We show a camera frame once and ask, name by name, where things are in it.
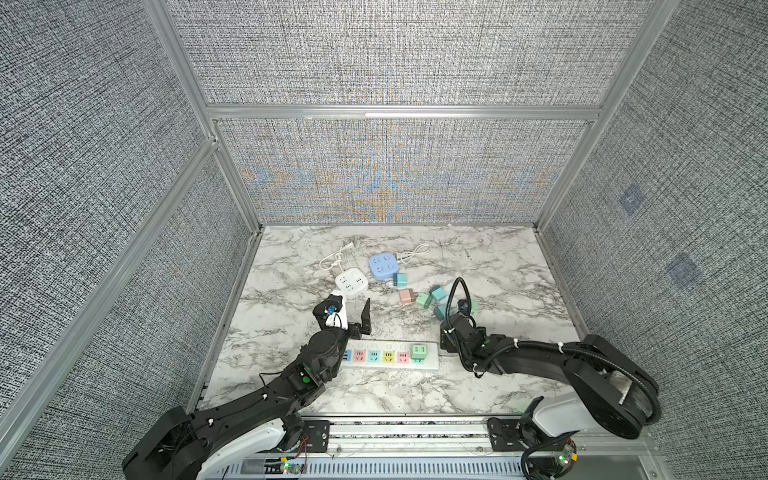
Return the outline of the long white power strip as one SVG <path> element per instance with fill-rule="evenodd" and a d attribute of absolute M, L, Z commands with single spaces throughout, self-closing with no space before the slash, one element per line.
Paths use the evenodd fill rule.
<path fill-rule="evenodd" d="M 411 362 L 412 344 L 424 344 L 428 347 L 429 353 L 423 364 Z M 341 365 L 358 369 L 437 371 L 439 347 L 434 342 L 350 340 L 343 352 Z"/>

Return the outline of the green adapter lowest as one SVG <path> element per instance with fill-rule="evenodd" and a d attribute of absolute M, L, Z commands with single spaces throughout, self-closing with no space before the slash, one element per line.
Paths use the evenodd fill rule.
<path fill-rule="evenodd" d="M 414 364 L 423 364 L 428 356 L 428 347 L 424 344 L 412 344 L 410 359 Z"/>

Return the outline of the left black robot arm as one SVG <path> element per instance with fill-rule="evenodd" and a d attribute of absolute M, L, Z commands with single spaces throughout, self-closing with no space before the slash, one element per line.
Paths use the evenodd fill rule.
<path fill-rule="evenodd" d="M 372 331 L 371 302 L 346 322 L 346 300 L 331 294 L 313 309 L 320 330 L 295 360 L 260 389 L 192 413 L 163 414 L 122 462 L 127 479 L 203 479 L 255 452 L 289 452 L 301 443 L 299 411 L 319 398 L 342 366 L 351 339 Z"/>

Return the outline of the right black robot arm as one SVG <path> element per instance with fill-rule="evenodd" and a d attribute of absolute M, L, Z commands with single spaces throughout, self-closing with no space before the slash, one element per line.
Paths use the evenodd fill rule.
<path fill-rule="evenodd" d="M 600 428 L 634 440 L 660 421 L 657 382 L 605 338 L 590 334 L 577 342 L 547 343 L 489 334 L 473 317 L 456 313 L 440 324 L 441 347 L 481 379 L 522 374 L 571 387 L 569 395 L 534 398 L 517 423 L 489 425 L 491 438 L 522 444 L 526 479 L 560 479 L 577 457 L 574 435 Z"/>

